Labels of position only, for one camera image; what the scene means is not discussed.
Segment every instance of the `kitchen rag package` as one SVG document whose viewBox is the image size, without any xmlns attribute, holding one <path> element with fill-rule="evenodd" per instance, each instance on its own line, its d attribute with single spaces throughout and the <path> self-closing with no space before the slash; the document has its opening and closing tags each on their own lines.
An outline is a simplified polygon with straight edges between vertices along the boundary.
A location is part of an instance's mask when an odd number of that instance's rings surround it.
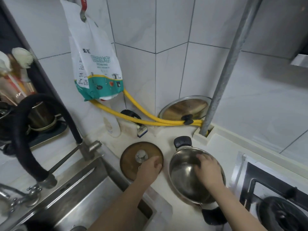
<svg viewBox="0 0 308 231">
<path fill-rule="evenodd" d="M 123 91 L 119 61 L 106 32 L 87 16 L 80 19 L 81 7 L 61 0 L 71 36 L 75 85 L 85 100 L 109 100 Z"/>
</svg>

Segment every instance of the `stainless steel pot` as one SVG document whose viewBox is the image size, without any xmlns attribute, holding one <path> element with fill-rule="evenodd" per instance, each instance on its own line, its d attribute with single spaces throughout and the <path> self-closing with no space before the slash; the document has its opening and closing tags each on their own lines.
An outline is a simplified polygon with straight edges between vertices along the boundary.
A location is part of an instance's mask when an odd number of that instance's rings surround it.
<svg viewBox="0 0 308 231">
<path fill-rule="evenodd" d="M 215 199 L 208 190 L 199 182 L 193 167 L 200 166 L 200 161 L 196 157 L 197 154 L 205 154 L 214 158 L 208 152 L 193 147 L 191 138 L 188 136 L 180 136 L 175 138 L 174 146 L 177 152 L 172 156 L 168 165 L 168 174 L 171 184 L 178 195 L 189 202 L 197 204 L 211 204 Z M 221 167 L 221 174 L 224 184 L 226 184 L 225 174 Z M 215 209 L 201 209 L 204 221 L 209 225 L 222 225 L 227 222 L 224 214 L 219 207 Z"/>
</svg>

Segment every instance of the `sink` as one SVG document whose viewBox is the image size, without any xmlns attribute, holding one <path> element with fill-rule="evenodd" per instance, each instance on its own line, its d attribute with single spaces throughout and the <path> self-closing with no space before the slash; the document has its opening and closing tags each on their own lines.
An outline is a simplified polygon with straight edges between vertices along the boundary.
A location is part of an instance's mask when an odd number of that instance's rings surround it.
<svg viewBox="0 0 308 231">
<path fill-rule="evenodd" d="M 119 159 L 106 146 L 81 170 L 77 163 L 63 174 L 58 184 L 62 183 L 56 189 L 44 189 L 38 204 L 12 213 L 0 225 L 0 230 L 10 230 L 20 224 L 25 224 L 29 231 L 86 230 L 130 185 L 120 171 Z M 171 216 L 172 206 L 149 188 L 139 203 L 132 230 L 163 230 Z"/>
</svg>

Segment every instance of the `gray vertical pipe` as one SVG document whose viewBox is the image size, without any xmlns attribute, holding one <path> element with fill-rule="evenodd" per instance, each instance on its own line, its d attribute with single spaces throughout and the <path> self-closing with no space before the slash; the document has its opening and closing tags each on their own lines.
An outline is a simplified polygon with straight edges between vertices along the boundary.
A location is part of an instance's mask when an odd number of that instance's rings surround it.
<svg viewBox="0 0 308 231">
<path fill-rule="evenodd" d="M 251 29 L 252 23 L 254 21 L 254 18 L 256 17 L 256 14 L 259 10 L 261 3 L 262 3 L 262 0 L 248 0 L 247 1 L 247 4 L 244 9 L 244 13 L 242 15 L 240 24 L 237 28 L 235 37 L 233 39 L 229 54 L 227 56 L 227 59 L 224 65 L 224 68 L 222 69 L 218 84 L 216 86 L 213 99 L 210 103 L 210 107 L 208 109 L 208 112 L 206 113 L 205 120 L 199 132 L 203 136 L 206 136 L 207 130 L 214 117 L 218 104 L 228 84 L 228 81 L 232 74 L 235 63 L 237 62 L 242 46 L 248 36 L 248 33 Z"/>
</svg>

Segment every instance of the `black flexible faucet hose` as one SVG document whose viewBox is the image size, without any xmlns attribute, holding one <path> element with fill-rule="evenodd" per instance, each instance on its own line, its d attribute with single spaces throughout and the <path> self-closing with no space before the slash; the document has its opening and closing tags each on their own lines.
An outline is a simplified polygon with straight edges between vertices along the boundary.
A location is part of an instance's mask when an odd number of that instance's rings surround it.
<svg viewBox="0 0 308 231">
<path fill-rule="evenodd" d="M 56 107 L 60 111 L 68 127 L 71 129 L 77 144 L 83 141 L 71 115 L 63 104 L 46 94 L 33 94 L 25 97 L 15 109 L 16 114 L 14 115 L 12 126 L 12 144 L 16 150 L 16 157 L 19 163 L 37 182 L 44 181 L 49 173 L 34 158 L 26 139 L 25 128 L 23 127 L 28 122 L 31 108 L 41 101 Z"/>
</svg>

